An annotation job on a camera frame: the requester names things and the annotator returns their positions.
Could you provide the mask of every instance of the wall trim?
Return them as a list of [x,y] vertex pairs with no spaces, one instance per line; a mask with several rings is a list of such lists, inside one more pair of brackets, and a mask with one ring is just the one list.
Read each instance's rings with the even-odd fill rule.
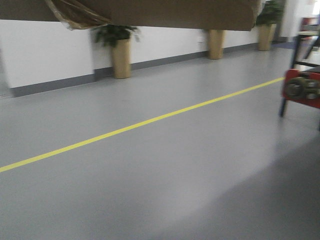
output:
[[285,43],[285,42],[289,42],[289,37],[287,37],[287,36],[279,36],[279,37],[277,38],[277,40],[278,40],[279,42]]
[[[250,43],[250,44],[245,44],[240,46],[226,47],[223,49],[223,52],[225,54],[229,54],[229,53],[233,53],[241,50],[255,49],[256,47],[257,47],[257,43]],[[173,63],[183,62],[187,60],[203,58],[203,57],[206,57],[207,55],[208,55],[208,51],[200,51],[200,52],[194,52],[194,53],[189,53],[185,55],[171,56],[171,57],[155,59],[150,61],[143,61],[143,62],[136,62],[131,64],[131,69],[138,70],[138,69],[151,68],[151,67],[156,67],[156,66],[161,66],[166,64],[173,64]],[[10,88],[10,91],[14,97],[22,97],[22,96],[31,95],[31,94],[37,94],[37,93],[42,93],[42,92],[47,92],[47,91],[52,91],[57,89],[78,86],[82,84],[93,83],[96,80],[111,76],[112,73],[113,73],[112,67],[105,67],[105,68],[95,69],[94,74],[76,76],[76,77],[71,77],[66,79],[55,80],[55,81],[48,81],[48,82],[37,83],[37,84],[32,84],[27,86],[13,87],[13,88]]]
[[[229,53],[240,51],[240,50],[255,49],[256,47],[257,47],[257,43],[249,43],[245,45],[226,47],[223,49],[223,52],[225,54],[229,54]],[[131,64],[131,69],[132,70],[146,69],[146,68],[151,68],[151,67],[156,67],[156,66],[161,66],[166,64],[183,62],[183,61],[192,60],[192,59],[204,58],[207,55],[208,55],[208,51],[200,51],[200,52],[194,52],[194,53],[189,53],[189,54],[184,54],[179,56],[165,57],[165,58],[160,58],[160,59],[155,59],[150,61],[136,62]],[[105,67],[105,68],[94,70],[94,75],[96,80],[109,77],[112,74],[113,74],[112,67]]]
[[14,97],[22,97],[31,94],[37,94],[57,89],[63,89],[82,84],[89,84],[95,82],[95,75],[89,74],[84,76],[76,76],[66,79],[60,79],[55,81],[42,82],[27,86],[19,86],[10,88],[10,91]]

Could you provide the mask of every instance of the cardboard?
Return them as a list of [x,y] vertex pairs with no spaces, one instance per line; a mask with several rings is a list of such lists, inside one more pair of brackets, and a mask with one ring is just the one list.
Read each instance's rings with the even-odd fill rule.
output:
[[0,3],[0,19],[58,21],[46,1],[55,4],[71,22],[85,28],[96,27],[96,23],[86,19],[88,14],[80,9],[75,10],[77,4],[92,10],[91,16],[96,13],[110,21],[105,24],[236,31],[252,29],[261,3],[261,0],[5,0]]

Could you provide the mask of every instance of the yellow floor line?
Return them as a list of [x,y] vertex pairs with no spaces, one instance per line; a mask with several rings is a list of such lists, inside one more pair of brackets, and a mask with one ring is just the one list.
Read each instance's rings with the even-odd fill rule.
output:
[[141,126],[144,126],[144,125],[147,125],[147,124],[151,124],[151,123],[154,123],[156,121],[159,121],[159,120],[162,120],[162,119],[165,119],[165,118],[168,118],[168,117],[172,117],[174,115],[178,115],[178,114],[181,114],[181,113],[193,110],[193,109],[197,109],[197,108],[206,106],[208,104],[212,104],[212,103],[215,103],[215,102],[218,102],[218,101],[221,101],[221,100],[225,100],[225,99],[228,99],[228,98],[240,95],[240,94],[244,94],[244,93],[247,93],[249,91],[256,90],[256,89],[259,89],[259,88],[262,88],[262,87],[277,83],[277,82],[279,82],[279,81],[281,81],[283,79],[284,79],[283,77],[280,77],[280,78],[277,78],[277,79],[274,79],[274,80],[271,80],[271,81],[267,81],[267,82],[264,82],[264,83],[259,84],[259,85],[255,85],[255,86],[252,86],[252,87],[240,90],[240,91],[236,91],[236,92],[231,93],[231,94],[227,94],[227,95],[220,96],[220,97],[208,100],[208,101],[204,101],[204,102],[201,102],[201,103],[196,104],[196,105],[188,106],[188,107],[182,108],[180,110],[176,110],[176,111],[173,111],[173,112],[161,115],[161,116],[157,116],[157,117],[151,118],[149,120],[138,122],[136,124],[133,124],[133,125],[130,125],[130,126],[126,126],[126,127],[120,128],[118,130],[111,131],[111,132],[108,132],[106,134],[102,134],[100,136],[96,136],[96,137],[90,138],[88,140],[84,140],[84,141],[81,141],[81,142],[78,142],[78,143],[75,143],[75,144],[72,144],[72,145],[69,145],[69,146],[65,146],[63,148],[60,148],[60,149],[57,149],[57,150],[54,150],[54,151],[50,151],[50,152],[47,152],[47,153],[44,153],[44,154],[41,154],[41,155],[38,155],[38,156],[34,156],[34,157],[28,158],[26,160],[18,161],[18,162],[15,162],[13,164],[9,164],[9,165],[0,167],[0,173],[8,171],[8,170],[11,170],[11,169],[15,169],[15,168],[27,165],[27,164],[34,163],[34,162],[37,162],[39,160],[43,160],[43,159],[46,159],[46,158],[49,158],[49,157],[52,157],[52,156],[67,152],[67,151],[70,151],[70,150],[73,150],[73,149],[76,149],[76,148],[79,148],[79,147],[82,147],[82,146],[97,142],[99,140],[106,139],[106,138],[109,138],[111,136],[114,136],[114,135],[129,131],[129,130],[132,130],[132,129],[136,129],[136,128],[139,128]]

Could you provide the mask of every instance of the plant pot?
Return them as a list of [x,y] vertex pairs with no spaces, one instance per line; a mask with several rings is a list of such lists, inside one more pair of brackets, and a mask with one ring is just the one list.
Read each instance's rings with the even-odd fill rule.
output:
[[112,66],[116,79],[130,78],[130,39],[118,40],[116,47],[112,47]]
[[259,51],[270,50],[271,42],[274,39],[277,24],[262,24],[258,26],[258,49]]
[[225,30],[209,30],[209,59],[221,59],[224,55]]

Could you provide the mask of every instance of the black metal leg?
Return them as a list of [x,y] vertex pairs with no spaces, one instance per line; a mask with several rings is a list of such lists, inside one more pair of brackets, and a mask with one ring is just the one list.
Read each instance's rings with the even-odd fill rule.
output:
[[279,111],[280,117],[283,117],[285,115],[286,107],[287,107],[287,99],[283,98],[282,103],[281,103],[281,107],[280,107],[280,111]]
[[299,53],[299,49],[300,49],[300,44],[301,44],[301,39],[302,39],[302,38],[303,38],[303,36],[301,36],[301,35],[298,35],[298,36],[296,37],[294,54],[293,54],[293,57],[292,57],[292,60],[291,60],[291,65],[290,65],[290,68],[291,68],[291,69],[294,69],[294,68],[295,68],[295,64],[296,64],[296,61],[297,61],[297,57],[298,57],[298,53]]

